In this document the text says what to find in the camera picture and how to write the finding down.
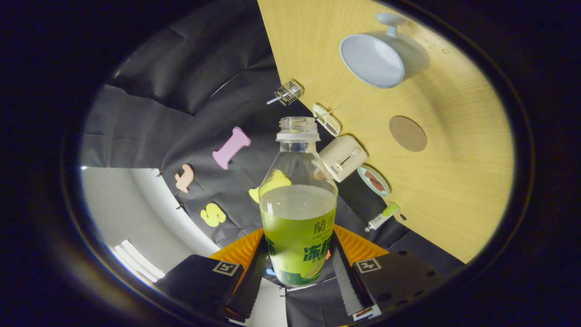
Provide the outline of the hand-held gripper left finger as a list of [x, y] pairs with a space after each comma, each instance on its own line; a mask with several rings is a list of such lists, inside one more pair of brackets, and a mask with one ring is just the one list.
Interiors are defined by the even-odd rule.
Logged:
[[155, 285], [177, 302], [212, 318], [251, 317], [268, 256], [262, 228], [204, 257], [189, 255]]

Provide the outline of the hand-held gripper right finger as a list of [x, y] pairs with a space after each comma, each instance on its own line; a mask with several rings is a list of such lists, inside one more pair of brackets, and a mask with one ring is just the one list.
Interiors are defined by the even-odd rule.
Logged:
[[394, 315], [444, 283], [411, 252], [391, 253], [339, 225], [333, 227], [331, 261], [346, 314], [355, 322]]

